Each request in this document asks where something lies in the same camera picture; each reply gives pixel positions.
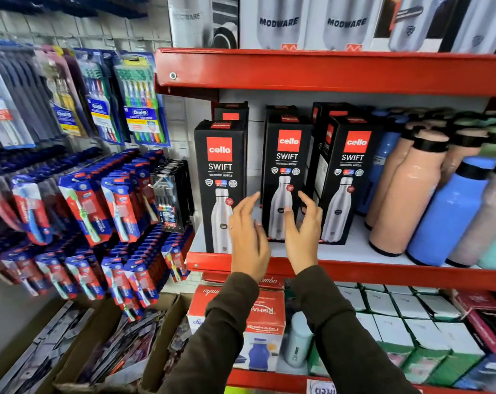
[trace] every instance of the hand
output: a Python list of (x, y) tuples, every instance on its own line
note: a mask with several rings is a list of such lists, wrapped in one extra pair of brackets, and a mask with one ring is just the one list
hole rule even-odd
[(259, 192), (240, 201), (230, 217), (232, 238), (232, 272), (244, 272), (257, 283), (264, 278), (270, 248), (266, 233), (257, 221), (252, 220), (252, 209), (259, 199)]
[(323, 209), (304, 192), (298, 192), (306, 205), (306, 215), (300, 231), (295, 226), (294, 212), (289, 207), (284, 209), (286, 255), (290, 260), (295, 275), (312, 265), (317, 265), (317, 246), (321, 237)]

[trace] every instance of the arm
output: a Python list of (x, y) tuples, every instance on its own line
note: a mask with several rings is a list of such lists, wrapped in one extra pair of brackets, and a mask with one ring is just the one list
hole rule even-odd
[(419, 393), (361, 326), (323, 268), (313, 265), (301, 271), (292, 289), (338, 393)]
[(232, 273), (206, 308), (205, 322), (190, 338), (159, 394), (222, 393), (243, 347), (246, 320), (259, 287), (245, 273)]

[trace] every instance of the person's right hand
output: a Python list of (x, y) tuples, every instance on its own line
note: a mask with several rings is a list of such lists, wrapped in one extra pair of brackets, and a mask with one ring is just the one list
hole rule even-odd
[(294, 212), (289, 207), (284, 209), (286, 254), (295, 275), (312, 265), (317, 265), (317, 246), (321, 237), (323, 209), (304, 192), (298, 192), (306, 205), (306, 215), (300, 231), (295, 226)]

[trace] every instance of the shelf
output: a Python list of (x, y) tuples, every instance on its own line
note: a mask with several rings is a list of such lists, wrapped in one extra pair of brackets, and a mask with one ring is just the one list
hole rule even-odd
[[(229, 386), (246, 387), (289, 393), (306, 393), (308, 379), (330, 380), (315, 376), (287, 375), (285, 373), (255, 372), (251, 370), (232, 369), (228, 377)], [(431, 386), (416, 386), (423, 394), (473, 394), (465, 391)]]
[[(261, 178), (249, 176), (247, 194), (258, 191)], [(261, 221), (261, 209), (253, 211)], [(450, 289), (496, 291), (496, 271), (477, 266), (455, 268), (449, 265), (428, 267), (415, 265), (405, 255), (386, 257), (376, 253), (368, 244), (370, 232), (363, 218), (355, 216), (345, 245), (319, 245), (317, 259), (333, 280), (340, 282), (379, 283), (387, 285), (427, 286)], [(286, 257), (284, 243), (270, 243), (271, 259), (267, 274), (293, 277), (294, 271)], [(186, 256), (192, 271), (230, 272), (230, 254), (206, 253), (203, 224), (199, 226)]]
[(496, 55), (159, 48), (155, 58), (164, 93), (194, 88), (197, 98), (202, 89), (496, 97)]

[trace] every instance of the silver bottle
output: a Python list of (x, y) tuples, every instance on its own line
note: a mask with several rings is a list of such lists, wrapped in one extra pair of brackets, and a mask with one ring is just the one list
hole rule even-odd
[(270, 223), (268, 224), (268, 236), (276, 241), (284, 240), (284, 208), (291, 207), (291, 192), (287, 189), (290, 184), (288, 175), (279, 177), (278, 190), (275, 191), (270, 206)]
[(402, 0), (388, 42), (390, 51), (418, 51), (438, 6), (439, 0)]
[(303, 0), (258, 0), (257, 39), (263, 49), (280, 50), (297, 44)]
[(341, 178), (339, 189), (330, 200), (321, 233), (321, 239), (324, 242), (338, 242), (343, 236), (348, 213), (352, 206), (352, 195), (348, 191), (350, 185), (352, 185), (352, 177)]
[(212, 239), (214, 253), (232, 252), (232, 239), (228, 229), (230, 217), (233, 214), (232, 206), (226, 204), (228, 190), (215, 190), (215, 205), (212, 209)]
[(451, 52), (492, 54), (496, 51), (496, 0), (471, 0)]
[(212, 0), (168, 0), (173, 47), (208, 48), (213, 40)]
[(374, 0), (328, 0), (323, 41), (329, 50), (346, 51), (362, 44), (370, 25)]

